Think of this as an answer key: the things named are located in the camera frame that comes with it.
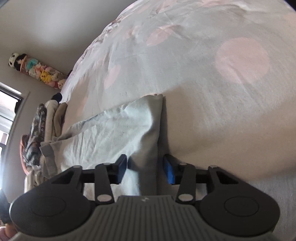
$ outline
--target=brown towel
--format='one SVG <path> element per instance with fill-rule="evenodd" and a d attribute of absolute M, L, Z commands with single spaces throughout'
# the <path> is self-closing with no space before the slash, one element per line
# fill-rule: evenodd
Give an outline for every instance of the brown towel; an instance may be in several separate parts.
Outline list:
<path fill-rule="evenodd" d="M 64 116 L 65 116 L 67 107 L 68 107 L 68 104 L 66 102 L 59 104 L 59 106 L 57 108 L 57 111 L 54 114 L 54 130 L 53 130 L 53 134 L 56 137 L 59 137 L 62 134 Z"/>

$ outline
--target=bed sheet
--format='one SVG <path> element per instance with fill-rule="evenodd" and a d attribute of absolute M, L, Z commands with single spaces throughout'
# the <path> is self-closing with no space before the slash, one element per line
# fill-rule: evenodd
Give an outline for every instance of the bed sheet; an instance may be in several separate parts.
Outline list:
<path fill-rule="evenodd" d="M 139 0 L 79 58 L 63 131 L 147 94 L 165 96 L 159 156 L 215 164 L 273 196 L 295 238 L 296 13 L 282 0 Z M 174 194 L 159 172 L 159 194 Z"/>

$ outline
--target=yellow plush toy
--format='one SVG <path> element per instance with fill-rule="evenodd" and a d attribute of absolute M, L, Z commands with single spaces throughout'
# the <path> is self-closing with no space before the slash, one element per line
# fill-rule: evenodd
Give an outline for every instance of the yellow plush toy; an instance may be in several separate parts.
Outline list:
<path fill-rule="evenodd" d="M 52 77 L 49 73 L 47 73 L 45 70 L 42 71 L 41 75 L 40 75 L 40 79 L 44 82 L 44 83 L 49 83 L 52 80 Z"/>

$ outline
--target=dark patterned fabric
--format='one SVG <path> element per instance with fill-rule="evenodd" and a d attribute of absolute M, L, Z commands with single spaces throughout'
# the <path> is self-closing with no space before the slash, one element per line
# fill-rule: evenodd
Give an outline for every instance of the dark patterned fabric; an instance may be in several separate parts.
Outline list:
<path fill-rule="evenodd" d="M 40 143 L 44 141 L 45 119 L 46 107 L 44 104 L 40 104 L 33 118 L 28 140 L 25 140 L 26 143 L 24 143 L 25 151 L 23 157 L 27 166 L 39 166 L 41 156 L 39 147 Z"/>

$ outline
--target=silver screw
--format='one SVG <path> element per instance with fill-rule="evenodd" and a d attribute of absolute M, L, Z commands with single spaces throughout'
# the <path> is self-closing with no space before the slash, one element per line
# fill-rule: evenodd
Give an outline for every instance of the silver screw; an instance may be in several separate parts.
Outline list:
<path fill-rule="evenodd" d="M 99 196 L 97 196 L 97 200 L 99 202 L 109 202 L 111 201 L 112 197 L 108 194 L 101 194 Z"/>
<path fill-rule="evenodd" d="M 191 194 L 181 194 L 179 195 L 178 199 L 182 202 L 189 202 L 191 200 L 193 200 L 193 196 Z"/>

